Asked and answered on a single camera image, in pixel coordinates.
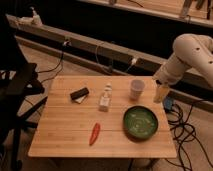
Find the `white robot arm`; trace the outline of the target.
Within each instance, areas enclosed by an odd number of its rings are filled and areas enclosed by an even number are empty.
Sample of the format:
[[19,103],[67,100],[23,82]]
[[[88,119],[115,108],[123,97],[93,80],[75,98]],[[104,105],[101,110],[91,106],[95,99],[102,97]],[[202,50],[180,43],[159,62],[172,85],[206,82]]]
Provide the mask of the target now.
[[173,42],[173,53],[153,75],[157,83],[155,103],[161,103],[170,86],[179,82],[190,68],[197,70],[213,87],[213,38],[206,35],[182,34]]

